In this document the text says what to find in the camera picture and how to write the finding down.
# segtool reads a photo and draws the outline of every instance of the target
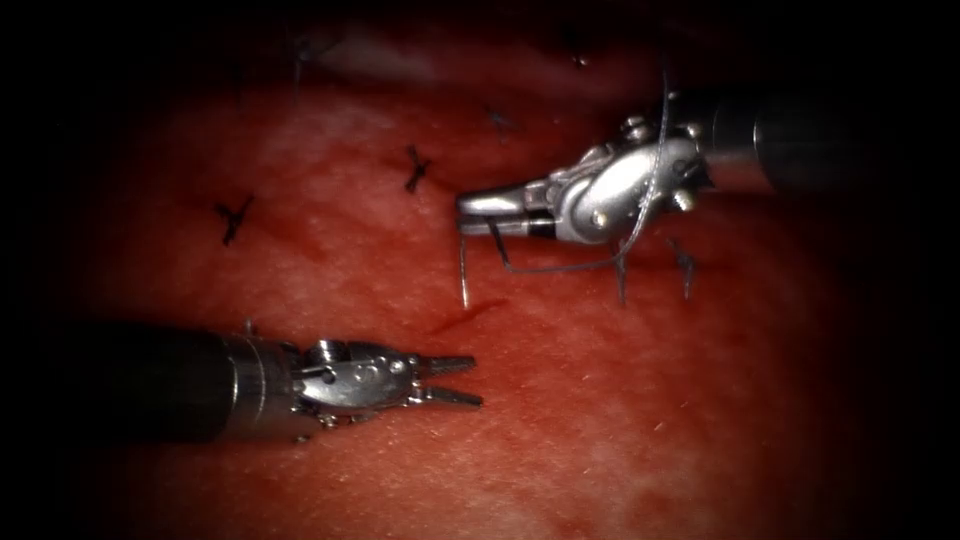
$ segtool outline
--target metal screw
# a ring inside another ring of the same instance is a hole
[[[366,383],[376,378],[377,371],[378,370],[375,366],[363,366],[362,368],[357,370],[357,373],[354,375],[354,378],[356,378],[357,382],[359,383]]]
[[[692,193],[685,189],[678,189],[673,192],[673,204],[677,205],[681,212],[689,212],[696,206],[696,201]]]
[[[596,225],[598,228],[602,229],[607,225],[607,215],[604,214],[603,212],[600,212],[599,210],[595,210],[593,212],[593,217],[591,218],[591,221],[593,221],[593,224]]]
[[[687,128],[687,133],[689,133],[690,136],[693,138],[697,138],[700,136],[701,133],[703,133],[703,127],[700,124],[697,124],[694,122],[690,122],[689,124],[687,124],[686,128]]]

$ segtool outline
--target surgical suture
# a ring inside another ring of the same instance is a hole
[[[417,148],[412,144],[407,146],[407,155],[410,156],[410,161],[413,162],[413,172],[410,174],[410,179],[407,180],[407,183],[403,185],[403,189],[413,194],[417,190],[417,184],[420,182],[420,179],[427,175],[427,167],[429,167],[433,161],[429,159],[421,161],[420,155],[417,153]]]
[[[489,105],[484,105],[483,109],[487,111],[490,122],[493,123],[493,127],[497,130],[497,138],[500,140],[500,144],[506,142],[506,130],[517,131],[519,129],[515,123],[493,110]]]
[[[253,195],[247,197],[247,200],[244,201],[243,206],[240,207],[240,210],[236,212],[230,211],[226,205],[217,203],[214,205],[214,211],[220,215],[227,222],[227,231],[223,234],[223,245],[229,246],[230,242],[237,236],[237,229],[243,223],[244,217],[247,215],[247,209],[250,208],[250,203],[253,202]]]
[[[322,47],[314,48],[313,43],[305,36],[294,39],[290,34],[290,28],[284,23],[284,31],[287,35],[288,46],[293,52],[293,103],[300,103],[300,81],[303,78],[304,66],[311,62],[316,62],[331,49],[343,41],[342,37],[335,37]]]
[[[690,299],[690,289],[693,287],[693,272],[696,269],[696,262],[693,257],[680,249],[680,245],[673,238],[667,238],[667,245],[673,249],[674,259],[677,267],[683,271],[683,299]]]

